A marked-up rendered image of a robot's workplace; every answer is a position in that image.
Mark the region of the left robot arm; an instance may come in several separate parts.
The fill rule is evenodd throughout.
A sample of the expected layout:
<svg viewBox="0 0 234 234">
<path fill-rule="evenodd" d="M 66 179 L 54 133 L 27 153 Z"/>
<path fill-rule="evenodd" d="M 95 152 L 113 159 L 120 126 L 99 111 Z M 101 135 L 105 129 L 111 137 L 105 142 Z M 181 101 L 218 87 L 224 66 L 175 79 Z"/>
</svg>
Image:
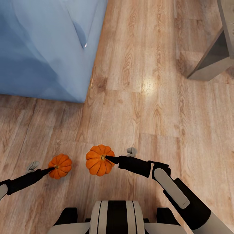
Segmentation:
<svg viewBox="0 0 234 234">
<path fill-rule="evenodd" d="M 25 175 L 18 177 L 14 180 L 5 180 L 0 182 L 0 200 L 7 194 L 11 195 L 12 193 L 15 193 L 19 190 L 22 190 L 37 181 L 39 181 L 45 174 L 48 174 L 48 172 L 54 170 L 55 168 L 48 168 L 48 169 L 37 169 L 34 170 L 37 166 L 39 166 L 39 161 L 31 162 L 25 171 Z"/>
</svg>

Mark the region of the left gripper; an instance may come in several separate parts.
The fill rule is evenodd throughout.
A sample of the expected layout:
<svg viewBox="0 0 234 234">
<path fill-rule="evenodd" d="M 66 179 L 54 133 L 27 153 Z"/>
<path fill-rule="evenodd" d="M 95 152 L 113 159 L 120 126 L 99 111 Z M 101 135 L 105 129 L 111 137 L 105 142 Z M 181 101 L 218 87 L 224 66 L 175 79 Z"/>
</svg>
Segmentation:
<svg viewBox="0 0 234 234">
<path fill-rule="evenodd" d="M 48 172 L 54 170 L 55 168 L 48 168 L 48 169 L 37 169 L 34 172 L 31 172 L 29 174 L 26 174 L 24 176 L 18 177 L 20 178 L 21 181 L 21 189 L 24 189 L 34 183 L 36 183 L 37 181 L 39 181 L 45 174 L 48 174 Z"/>
</svg>

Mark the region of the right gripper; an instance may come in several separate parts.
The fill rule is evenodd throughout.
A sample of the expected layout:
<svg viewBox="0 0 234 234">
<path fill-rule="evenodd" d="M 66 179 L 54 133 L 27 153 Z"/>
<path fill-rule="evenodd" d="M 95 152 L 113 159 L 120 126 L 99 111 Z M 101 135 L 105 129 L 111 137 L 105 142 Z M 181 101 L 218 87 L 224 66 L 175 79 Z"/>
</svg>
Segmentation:
<svg viewBox="0 0 234 234">
<path fill-rule="evenodd" d="M 107 155 L 105 158 L 115 164 L 119 163 L 119 168 L 121 169 L 126 169 L 128 171 L 138 174 L 138 166 L 141 161 L 140 159 L 134 157 L 127 157 L 127 156 L 113 157 Z"/>
</svg>

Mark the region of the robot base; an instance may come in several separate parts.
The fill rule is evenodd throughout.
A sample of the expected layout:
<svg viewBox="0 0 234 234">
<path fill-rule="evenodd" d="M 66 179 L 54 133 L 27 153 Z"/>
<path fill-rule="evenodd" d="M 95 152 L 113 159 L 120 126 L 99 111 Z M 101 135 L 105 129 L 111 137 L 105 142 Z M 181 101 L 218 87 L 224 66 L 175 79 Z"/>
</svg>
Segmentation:
<svg viewBox="0 0 234 234">
<path fill-rule="evenodd" d="M 143 218 L 145 234 L 187 234 L 169 208 L 158 208 L 156 218 L 157 223 Z M 77 219 L 77 208 L 65 208 L 58 223 L 47 234 L 89 234 L 91 219 L 86 219 L 84 223 L 78 223 Z"/>
</svg>

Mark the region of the pumpkin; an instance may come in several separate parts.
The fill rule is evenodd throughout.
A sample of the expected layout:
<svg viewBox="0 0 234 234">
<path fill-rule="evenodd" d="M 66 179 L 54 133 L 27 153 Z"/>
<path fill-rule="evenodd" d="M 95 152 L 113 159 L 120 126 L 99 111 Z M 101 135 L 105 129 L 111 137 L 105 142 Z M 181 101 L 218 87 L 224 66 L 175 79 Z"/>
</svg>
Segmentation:
<svg viewBox="0 0 234 234">
<path fill-rule="evenodd" d="M 52 161 L 49 162 L 48 168 L 54 167 L 55 169 L 49 172 L 51 178 L 59 179 L 66 176 L 72 169 L 72 160 L 68 155 L 60 154 L 55 156 Z"/>
<path fill-rule="evenodd" d="M 115 153 L 111 150 L 111 147 L 102 144 L 91 147 L 90 151 L 86 154 L 86 167 L 89 169 L 90 174 L 103 176 L 110 173 L 115 163 L 106 159 L 106 155 L 115 157 Z"/>
</svg>

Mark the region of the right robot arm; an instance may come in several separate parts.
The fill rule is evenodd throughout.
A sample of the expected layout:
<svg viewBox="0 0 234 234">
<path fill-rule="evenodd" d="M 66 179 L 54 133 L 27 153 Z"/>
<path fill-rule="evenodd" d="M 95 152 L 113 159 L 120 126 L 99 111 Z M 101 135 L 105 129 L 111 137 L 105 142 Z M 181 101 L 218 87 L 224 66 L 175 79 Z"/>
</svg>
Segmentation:
<svg viewBox="0 0 234 234">
<path fill-rule="evenodd" d="M 171 178 L 168 164 L 143 161 L 136 158 L 137 149 L 127 149 L 127 156 L 107 156 L 119 168 L 149 177 L 151 163 L 154 163 L 152 178 L 163 188 L 163 193 L 181 215 L 194 234 L 234 234 L 179 178 Z"/>
</svg>

